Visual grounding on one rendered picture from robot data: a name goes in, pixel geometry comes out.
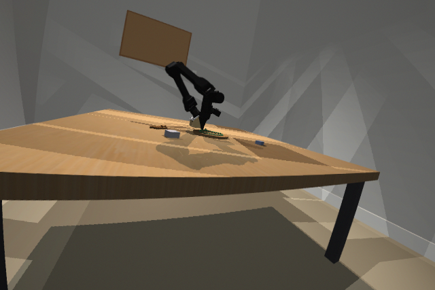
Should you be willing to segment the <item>white cube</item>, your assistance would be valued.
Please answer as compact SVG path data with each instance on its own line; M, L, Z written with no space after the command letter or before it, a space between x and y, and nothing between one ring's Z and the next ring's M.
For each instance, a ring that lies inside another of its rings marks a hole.
M180 132L176 130L165 130L164 135L172 139L179 139Z

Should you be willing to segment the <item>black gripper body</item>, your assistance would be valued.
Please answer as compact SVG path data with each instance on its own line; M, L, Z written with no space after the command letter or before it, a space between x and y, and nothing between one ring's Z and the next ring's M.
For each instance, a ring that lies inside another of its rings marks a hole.
M207 102L207 101L203 101L201 104L201 111L198 113L198 115L201 117L206 117L206 118L210 117L211 116L211 114L210 114L211 106L212 106L212 103Z

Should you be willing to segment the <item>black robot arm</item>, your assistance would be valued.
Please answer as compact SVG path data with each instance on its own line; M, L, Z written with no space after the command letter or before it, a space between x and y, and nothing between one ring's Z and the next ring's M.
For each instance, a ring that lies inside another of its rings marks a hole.
M193 115L193 118L198 116L198 113L200 111L196 108L197 103L194 97L189 95L187 88L184 85L184 81L181 78L181 74L194 85L194 88L197 90L198 93L203 95L203 101L207 101L210 103L224 102L223 93L219 92L219 90L214 91L214 85L212 85L206 79L196 76L189 68L187 68L187 66L184 65L183 62L173 61L166 66L165 71L170 77L174 79L175 83L177 84L177 87L179 88L180 93L183 97L182 102L184 104L184 109L187 112L190 112ZM213 106L211 106L210 114L214 114L219 117L221 111L218 111L217 108L214 109Z

